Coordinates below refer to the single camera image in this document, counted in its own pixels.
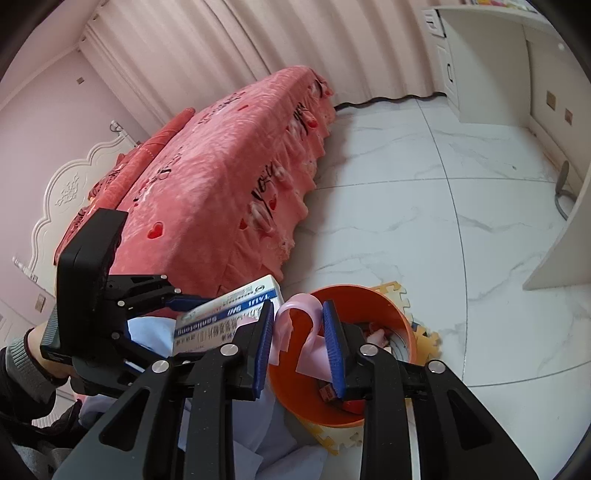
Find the orange plastic bin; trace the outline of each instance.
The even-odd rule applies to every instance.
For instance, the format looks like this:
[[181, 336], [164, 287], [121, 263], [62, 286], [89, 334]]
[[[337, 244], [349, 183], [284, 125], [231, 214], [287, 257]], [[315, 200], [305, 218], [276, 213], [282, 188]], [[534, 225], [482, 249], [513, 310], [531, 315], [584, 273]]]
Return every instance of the orange plastic bin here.
[[[377, 322], [397, 332], [406, 343], [410, 362], [417, 359], [413, 331], [404, 315], [390, 300], [376, 291], [357, 285], [336, 285], [312, 292], [321, 302], [333, 300], [341, 322]], [[269, 365], [269, 377], [279, 402], [297, 417], [326, 427], [348, 428], [363, 425], [363, 416], [323, 402], [318, 380], [296, 373], [296, 365], [311, 319], [299, 310], [290, 311], [293, 332], [289, 350], [281, 352], [279, 365]]]

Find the metal screw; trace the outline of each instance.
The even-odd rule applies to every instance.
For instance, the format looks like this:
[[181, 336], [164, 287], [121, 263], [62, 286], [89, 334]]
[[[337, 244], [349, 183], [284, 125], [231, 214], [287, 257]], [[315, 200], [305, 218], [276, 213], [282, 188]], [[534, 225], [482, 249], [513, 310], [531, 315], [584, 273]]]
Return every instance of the metal screw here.
[[378, 354], [378, 347], [372, 345], [371, 343], [366, 343], [359, 348], [359, 351], [362, 355], [365, 356], [374, 356]]
[[158, 360], [152, 364], [152, 372], [155, 374], [161, 374], [168, 370], [169, 364], [166, 360]]
[[232, 356], [238, 353], [238, 347], [233, 343], [227, 343], [220, 348], [223, 356]]
[[433, 360], [429, 362], [429, 371], [434, 374], [442, 374], [445, 371], [445, 364], [439, 360]]

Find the pink pillow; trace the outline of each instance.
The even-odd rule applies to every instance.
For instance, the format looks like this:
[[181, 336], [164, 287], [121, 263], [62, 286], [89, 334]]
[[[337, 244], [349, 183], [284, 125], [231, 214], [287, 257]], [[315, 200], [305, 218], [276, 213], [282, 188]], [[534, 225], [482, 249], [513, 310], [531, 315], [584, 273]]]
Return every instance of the pink pillow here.
[[64, 238], [56, 249], [53, 257], [55, 265], [57, 265], [59, 256], [66, 245], [74, 237], [78, 229], [94, 214], [96, 209], [116, 209], [156, 155], [184, 128], [193, 115], [195, 115], [195, 109], [186, 108], [164, 125], [146, 143], [135, 147], [123, 158], [119, 155], [115, 167], [90, 191], [93, 193], [96, 189], [94, 201], [88, 207], [80, 210], [72, 220]]

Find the floor tile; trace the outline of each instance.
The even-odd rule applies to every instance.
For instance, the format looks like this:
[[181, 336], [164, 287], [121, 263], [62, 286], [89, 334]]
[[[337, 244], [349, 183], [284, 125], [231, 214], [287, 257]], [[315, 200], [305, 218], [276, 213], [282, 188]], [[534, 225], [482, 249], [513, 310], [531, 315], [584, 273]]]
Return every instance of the floor tile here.
[[472, 388], [538, 473], [551, 480], [591, 420], [591, 364], [550, 377]]
[[443, 360], [462, 374], [466, 297], [462, 250], [445, 180], [316, 190], [295, 230], [281, 290], [399, 281], [415, 321], [442, 336]]
[[[416, 105], [415, 99], [404, 104]], [[442, 179], [445, 172], [421, 109], [378, 102], [339, 112], [318, 161], [318, 188]]]
[[554, 168], [529, 130], [461, 124], [447, 106], [422, 110], [449, 178], [556, 179]]
[[451, 180], [466, 262], [464, 382], [552, 374], [591, 360], [591, 286], [524, 291], [565, 225], [550, 183]]

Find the white curtain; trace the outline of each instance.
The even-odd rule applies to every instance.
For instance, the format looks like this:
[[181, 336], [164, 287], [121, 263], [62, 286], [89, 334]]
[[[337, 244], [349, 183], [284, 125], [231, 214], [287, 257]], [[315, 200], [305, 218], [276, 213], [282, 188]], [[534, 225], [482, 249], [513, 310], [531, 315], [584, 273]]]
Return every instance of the white curtain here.
[[335, 102], [440, 90], [422, 13], [462, 0], [111, 0], [80, 49], [154, 132], [266, 75], [308, 65]]

